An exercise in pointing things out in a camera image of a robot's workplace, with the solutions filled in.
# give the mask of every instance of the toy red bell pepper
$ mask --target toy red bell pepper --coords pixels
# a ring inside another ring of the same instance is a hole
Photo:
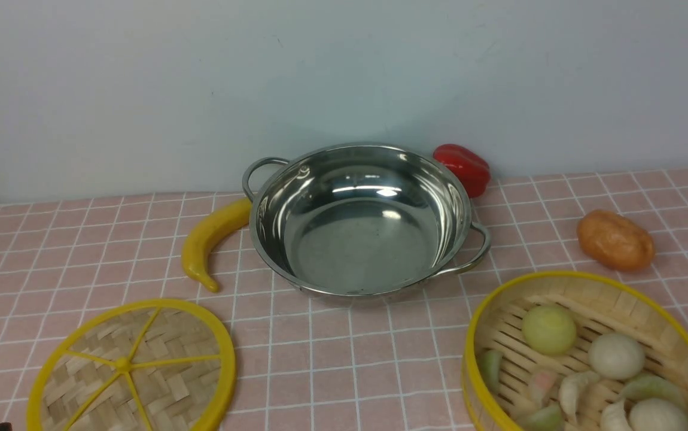
[[[485,193],[490,182],[490,166],[483,158],[456,144],[440,145],[432,157],[461,180],[470,198]]]

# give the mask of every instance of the bamboo steamer lid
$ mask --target bamboo steamer lid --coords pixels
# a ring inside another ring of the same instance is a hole
[[[129,303],[51,354],[33,385],[28,429],[216,429],[235,376],[229,333],[208,310],[174,299]]]

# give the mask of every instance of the yellow plastic spokes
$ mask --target yellow plastic spokes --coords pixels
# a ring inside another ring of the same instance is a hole
[[[150,316],[150,319],[148,319],[147,322],[145,322],[145,326],[142,327],[139,336],[137,336],[136,340],[134,341],[134,345],[131,346],[131,352],[129,352],[129,360],[132,360],[134,358],[134,355],[136,354],[136,349],[139,347],[140,344],[142,344],[142,338],[144,338],[145,333],[147,333],[147,330],[150,329],[150,325],[153,324],[153,321],[156,317],[158,317],[158,313],[160,313],[160,311],[161,307],[158,306],[158,308],[156,308],[153,312],[153,315]]]
[[[151,360],[150,362],[133,363],[131,365],[132,370],[138,370],[139,368],[149,368],[150,366],[166,366],[166,365],[176,365],[177,363],[185,362],[198,362],[199,360],[220,360],[221,355],[212,354],[205,356],[190,356],[190,357],[175,357],[173,359],[161,359],[161,360]]]
[[[78,418],[81,417],[82,414],[84,414],[86,409],[89,408],[89,406],[95,401],[95,399],[97,399],[97,397],[100,396],[100,394],[103,393],[104,390],[106,390],[109,387],[109,385],[112,384],[112,382],[117,380],[119,376],[120,373],[116,371],[110,379],[107,379],[107,382],[105,382],[102,386],[99,387],[99,389],[95,390],[95,392],[92,393],[92,396],[90,396],[89,399],[87,399],[86,402],[81,405],[81,408],[73,414],[73,417],[70,418],[68,425],[65,426],[65,431],[68,431],[70,427],[78,421]]]
[[[92,360],[95,362],[103,363],[104,365],[107,366],[115,366],[115,363],[112,362],[112,360],[107,360],[103,357],[98,357],[92,354],[84,354],[84,352],[76,352],[75,350],[65,350],[65,354],[69,354],[71,356],[77,356],[77,357],[82,357],[87,360]]]
[[[147,419],[147,413],[145,412],[145,406],[142,406],[142,399],[139,398],[139,393],[136,392],[136,387],[134,386],[134,381],[131,379],[131,374],[123,373],[126,377],[126,382],[129,384],[129,389],[131,389],[131,396],[133,396],[136,402],[136,409],[139,410],[139,415],[141,415],[142,420],[145,421],[145,426],[147,426],[147,431],[153,431],[153,426],[150,425],[150,420]]]

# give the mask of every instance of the yellow banana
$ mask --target yellow banana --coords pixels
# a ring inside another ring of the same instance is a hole
[[[224,237],[248,224],[251,201],[243,198],[219,208],[198,222],[182,246],[182,269],[185,274],[211,292],[219,284],[208,275],[208,255]]]

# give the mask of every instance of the yellow rim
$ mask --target yellow rim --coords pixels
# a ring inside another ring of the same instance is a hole
[[[68,354],[68,347],[73,346],[76,340],[78,340],[80,336],[83,336],[87,330],[92,329],[93,327],[101,324],[102,322],[112,317],[116,317],[128,311],[139,310],[141,308],[156,308],[156,311],[153,314],[153,316],[150,317],[149,321],[147,321],[147,324],[144,328],[142,328],[141,333],[136,339],[136,342],[134,343],[130,352],[131,357],[133,357],[133,354],[136,352],[136,348],[139,346],[139,343],[141,343],[142,337],[145,335],[145,332],[147,332],[147,329],[150,327],[150,324],[152,324],[155,317],[158,315],[158,313],[160,313],[160,311],[163,308],[175,308],[177,310],[185,311],[189,314],[192,314],[193,316],[198,317],[198,319],[200,319],[204,324],[206,324],[208,328],[211,329],[214,333],[214,338],[216,338],[216,342],[219,345],[219,355],[213,355],[208,357],[175,358],[171,360],[159,360],[148,363],[137,363],[136,365],[130,366],[130,369],[144,368],[144,366],[171,365],[172,363],[181,363],[185,360],[188,362],[195,360],[221,360],[221,371],[219,374],[219,380],[216,385],[216,391],[214,393],[214,396],[211,399],[210,403],[208,403],[208,406],[205,408],[205,411],[201,415],[198,422],[196,422],[193,425],[193,428],[191,428],[191,430],[211,431],[212,429],[216,428],[216,426],[218,426],[218,424],[221,422],[222,418],[226,414],[227,407],[229,407],[230,401],[232,400],[232,393],[235,390],[235,379],[237,376],[235,370],[235,347],[232,344],[232,339],[230,338],[230,335],[227,332],[227,328],[224,327],[222,322],[220,322],[216,316],[214,316],[210,311],[206,310],[205,308],[202,308],[202,306],[195,305],[194,303],[190,303],[187,301],[181,301],[179,299],[151,299],[148,301],[128,303],[127,305],[118,306],[118,308],[114,308],[112,310],[107,311],[106,313],[100,314],[99,316],[86,322],[84,325],[81,325],[81,327],[79,327],[78,330],[76,330],[70,336],[65,338],[65,340],[62,341],[62,343],[60,343],[59,346],[57,346],[54,352],[52,352],[49,356],[48,360],[46,360],[46,363],[44,363],[44,366],[41,368],[41,371],[38,373],[38,376],[35,379],[35,383],[33,384],[33,389],[30,392],[30,399],[28,400],[28,409],[26,415],[28,429],[32,429],[34,431],[42,429],[41,399],[43,398],[43,390],[59,358],[65,354]],[[73,354],[75,356],[85,356],[79,352],[73,351],[71,351],[70,354]],[[100,362],[103,361],[101,360],[101,358],[94,357],[90,357],[88,359],[99,360]],[[114,382],[114,380],[119,378],[124,378],[128,383],[131,390],[131,394],[134,400],[136,401],[137,406],[139,407],[139,411],[142,413],[142,420],[144,421],[145,426],[147,427],[147,429],[152,430],[153,428],[150,425],[149,420],[147,419],[147,415],[144,414],[142,403],[139,400],[139,395],[136,392],[136,387],[134,386],[133,380],[131,379],[130,370],[116,371],[115,374],[112,375],[112,377],[109,380],[107,380],[107,382],[105,382],[105,384],[92,396],[92,398],[88,400],[85,407],[88,407],[88,405],[93,401],[93,399],[99,396],[105,388],[107,388],[110,384],[112,384],[112,382]],[[71,422],[68,424],[67,428],[70,428],[73,425],[73,423],[81,417],[84,410],[85,408],[79,409],[76,412],[76,414],[74,414],[74,417],[71,418]]]
[[[474,313],[474,317],[472,318],[471,324],[469,325],[469,330],[467,331],[466,351],[464,352],[464,360],[466,361],[464,365],[467,367],[467,372],[469,373],[469,377],[472,382],[472,389],[477,393],[478,398],[480,398],[480,403],[483,405],[483,408],[486,409],[487,412],[489,412],[491,417],[494,418],[495,422],[503,429],[521,428],[498,405],[498,403],[492,397],[491,393],[487,390],[487,387],[483,382],[483,377],[480,374],[480,369],[477,367],[477,361],[474,355],[474,333],[476,332],[477,325],[480,323],[480,316],[482,314],[481,311],[483,311],[486,308],[486,306],[488,306],[489,303],[492,300],[494,300],[495,297],[497,297],[501,292],[505,291],[509,287],[514,286],[514,284],[518,284],[521,281],[529,280],[531,278],[541,277],[587,278],[589,280],[601,281],[603,283],[610,284],[611,286],[615,286],[618,289],[621,289],[622,291],[639,298],[639,300],[644,301],[644,303],[646,303],[647,305],[652,306],[652,308],[655,311],[661,314],[673,327],[675,327],[677,332],[680,334],[682,338],[684,338],[684,341],[688,345],[687,331],[683,327],[681,327],[680,323],[677,322],[677,320],[671,314],[669,314],[661,306],[655,303],[655,301],[653,301],[652,299],[648,298],[645,295],[642,295],[640,292],[635,291],[634,289],[626,286],[625,284],[621,284],[609,278],[604,278],[600,275],[590,274],[587,272],[573,271],[534,272],[532,274],[523,275],[521,277],[515,278],[505,284],[502,284],[502,286],[499,286],[497,289],[495,289],[495,291],[488,295],[480,304],[478,310]],[[472,420],[475,422],[474,425],[478,426],[479,424],[476,423],[476,417],[474,416],[475,415],[472,415]]]

